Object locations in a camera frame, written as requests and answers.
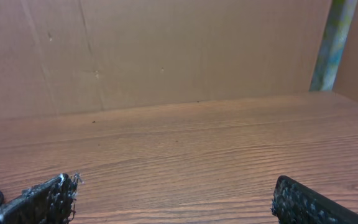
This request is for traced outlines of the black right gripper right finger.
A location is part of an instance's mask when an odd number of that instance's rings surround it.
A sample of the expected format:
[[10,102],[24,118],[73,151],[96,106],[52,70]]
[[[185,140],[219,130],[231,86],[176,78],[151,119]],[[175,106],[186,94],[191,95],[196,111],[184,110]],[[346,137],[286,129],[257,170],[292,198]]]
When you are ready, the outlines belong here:
[[285,175],[277,179],[271,211],[280,224],[358,224],[357,213]]

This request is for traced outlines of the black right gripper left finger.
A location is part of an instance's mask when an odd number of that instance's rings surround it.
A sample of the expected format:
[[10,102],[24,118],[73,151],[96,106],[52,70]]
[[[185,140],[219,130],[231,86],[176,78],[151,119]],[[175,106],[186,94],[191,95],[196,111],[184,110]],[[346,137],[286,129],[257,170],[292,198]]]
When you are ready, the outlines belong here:
[[76,211],[76,195],[81,183],[79,173],[62,173],[22,191],[5,202],[0,191],[0,224],[68,224]]

